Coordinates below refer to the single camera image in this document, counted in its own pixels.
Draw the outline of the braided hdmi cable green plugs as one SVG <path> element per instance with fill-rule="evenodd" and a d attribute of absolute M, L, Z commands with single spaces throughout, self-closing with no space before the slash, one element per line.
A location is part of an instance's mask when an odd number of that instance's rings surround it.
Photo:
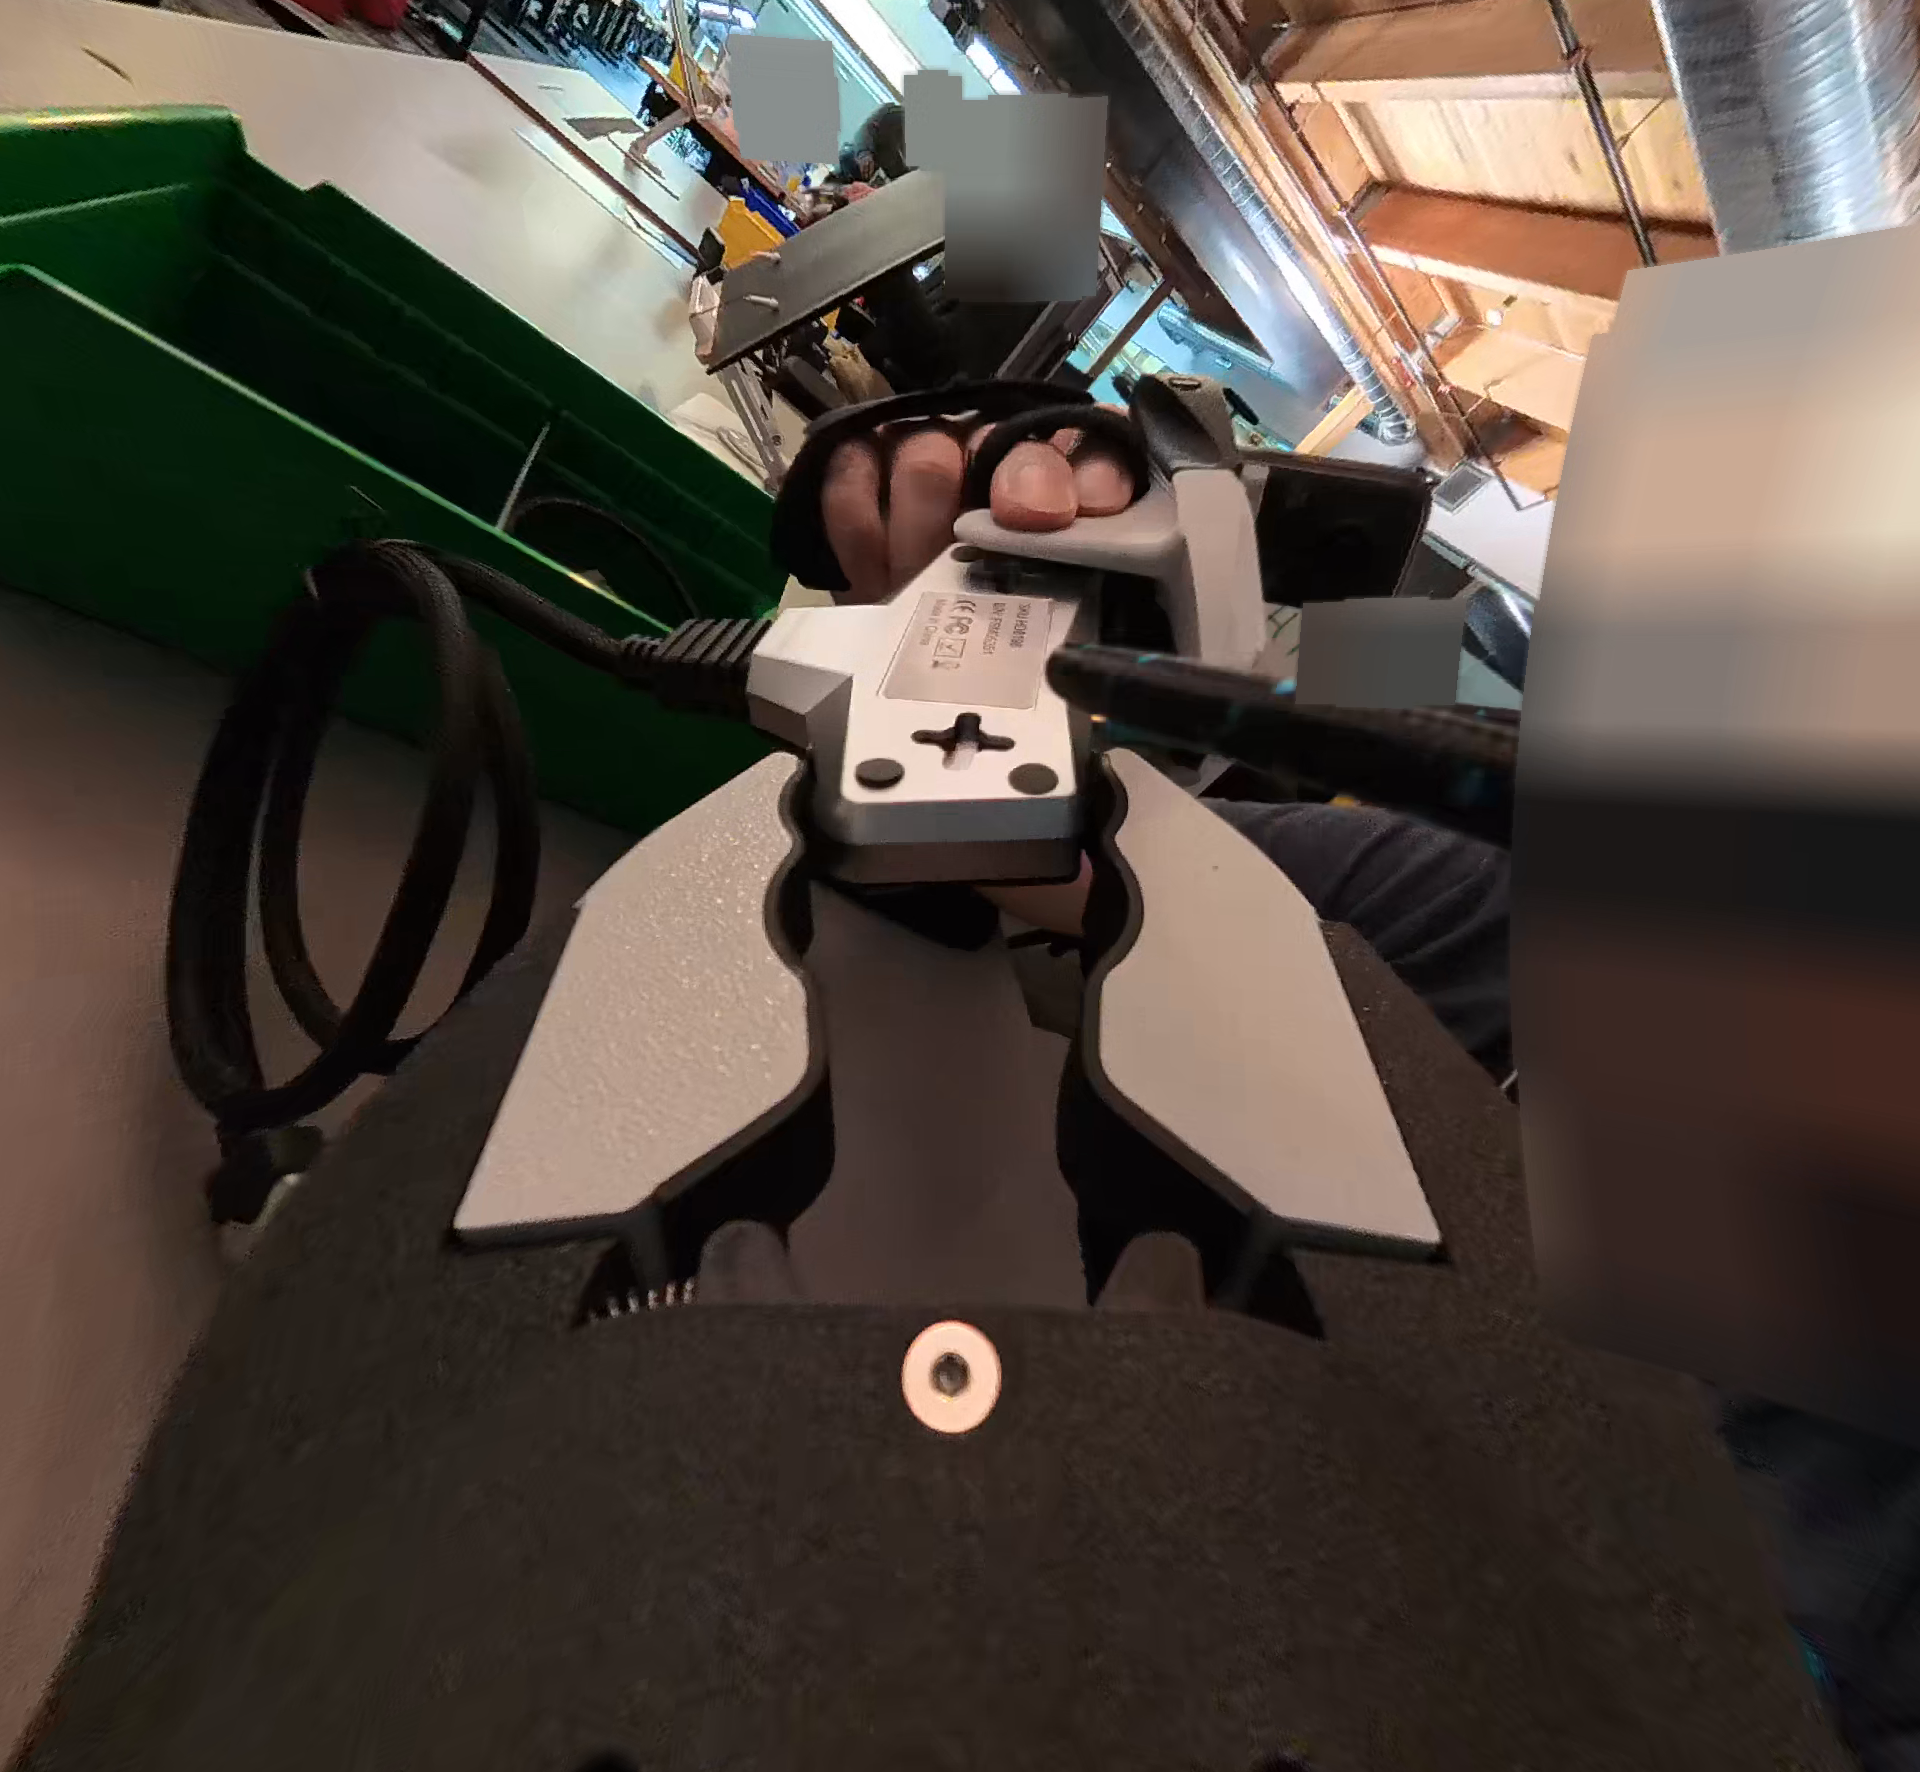
<path fill-rule="evenodd" d="M 1119 746 L 1206 752 L 1496 850 L 1515 842 L 1515 712 L 1301 704 L 1262 673 L 1098 645 L 1052 653 L 1044 678 Z"/>

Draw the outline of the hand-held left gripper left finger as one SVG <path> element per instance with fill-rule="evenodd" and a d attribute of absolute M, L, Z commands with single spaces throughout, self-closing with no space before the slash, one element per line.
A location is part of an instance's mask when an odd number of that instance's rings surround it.
<path fill-rule="evenodd" d="M 669 1211 L 818 1088 L 798 798 L 751 768 L 577 904 L 451 1231 L 519 1244 Z"/>

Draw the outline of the silver ventilation duct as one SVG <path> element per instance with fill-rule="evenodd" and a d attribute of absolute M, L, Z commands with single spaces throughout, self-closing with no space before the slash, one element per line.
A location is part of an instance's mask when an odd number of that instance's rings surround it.
<path fill-rule="evenodd" d="M 1917 221 L 1911 0 L 1650 0 L 1722 254 Z"/>

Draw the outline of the person's right hand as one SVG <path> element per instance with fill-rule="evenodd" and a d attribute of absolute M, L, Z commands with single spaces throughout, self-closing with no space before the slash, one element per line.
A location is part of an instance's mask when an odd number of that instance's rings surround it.
<path fill-rule="evenodd" d="M 824 532 L 847 586 L 834 604 L 882 604 L 952 542 L 964 480 L 985 434 L 961 444 L 944 427 L 893 441 L 840 444 L 824 474 Z M 1057 532 L 1080 517 L 1125 513 L 1132 474 L 1103 457 L 1080 457 L 1075 434 L 1023 441 L 997 466 L 990 513 L 1014 532 Z"/>

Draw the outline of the green plastic bin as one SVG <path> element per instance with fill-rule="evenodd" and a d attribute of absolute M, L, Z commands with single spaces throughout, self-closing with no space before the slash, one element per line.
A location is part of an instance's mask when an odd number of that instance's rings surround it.
<path fill-rule="evenodd" d="M 2 117 L 2 585 L 220 673 L 368 537 L 615 638 L 777 608 L 772 504 L 220 110 Z"/>

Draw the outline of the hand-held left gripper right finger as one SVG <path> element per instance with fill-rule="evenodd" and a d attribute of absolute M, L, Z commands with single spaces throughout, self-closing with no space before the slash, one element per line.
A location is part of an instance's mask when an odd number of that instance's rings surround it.
<path fill-rule="evenodd" d="M 1309 900 L 1134 752 L 1098 760 L 1083 1061 L 1098 1100 L 1236 1215 L 1315 1251 L 1443 1231 Z"/>

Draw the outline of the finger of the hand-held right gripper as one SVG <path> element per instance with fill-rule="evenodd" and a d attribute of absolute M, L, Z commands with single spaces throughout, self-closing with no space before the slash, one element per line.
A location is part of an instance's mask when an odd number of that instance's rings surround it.
<path fill-rule="evenodd" d="M 972 510 L 952 535 L 1006 558 L 1148 582 L 1180 658 L 1253 673 L 1266 645 L 1254 510 L 1236 470 L 1152 470 L 1125 513 L 1057 532 L 1008 529 Z"/>

